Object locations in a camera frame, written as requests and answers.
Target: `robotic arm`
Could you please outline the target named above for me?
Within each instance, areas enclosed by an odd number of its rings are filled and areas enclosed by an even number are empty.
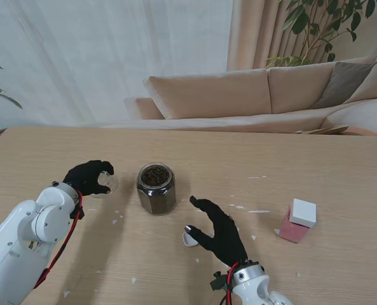
[[[232,280],[228,284],[228,275],[216,272],[212,281],[213,290],[231,290],[239,295],[243,305],[292,305],[284,295],[277,291],[269,292],[270,277],[258,262],[248,261],[247,253],[240,240],[235,222],[227,216],[219,206],[206,199],[192,196],[190,202],[201,211],[207,213],[214,224],[214,237],[201,232],[194,226],[186,226],[186,232],[204,249],[212,251],[223,263],[233,267]]]
[[[54,182],[36,201],[19,203],[0,225],[0,304],[19,305],[29,295],[53,247],[71,226],[72,213],[79,208],[79,194],[108,192],[97,182],[103,171],[114,173],[109,162],[89,161],[76,166],[64,182]]]

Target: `pink and white container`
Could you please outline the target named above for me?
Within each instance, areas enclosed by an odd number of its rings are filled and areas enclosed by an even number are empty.
[[[283,219],[279,235],[286,240],[299,243],[316,221],[316,205],[308,201],[294,199]]]

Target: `curtain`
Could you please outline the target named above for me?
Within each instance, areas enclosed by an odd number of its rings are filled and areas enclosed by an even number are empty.
[[[0,128],[128,119],[149,76],[226,70],[232,0],[0,0]]]
[[[304,34],[294,35],[290,27],[283,31],[289,2],[233,0],[228,71],[265,68],[269,57],[300,55]],[[324,18],[322,24],[329,21]],[[321,62],[323,54],[323,47],[317,48],[308,58],[312,62]]]

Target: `gray cushion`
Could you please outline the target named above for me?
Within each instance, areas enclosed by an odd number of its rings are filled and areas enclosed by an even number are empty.
[[[335,63],[327,88],[311,109],[341,105],[348,100],[371,72],[373,64]]]

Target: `pink box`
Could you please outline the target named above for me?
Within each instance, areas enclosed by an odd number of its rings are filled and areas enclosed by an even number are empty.
[[[279,236],[294,243],[299,243],[310,228],[290,222],[290,212],[291,208],[289,208],[283,219]]]

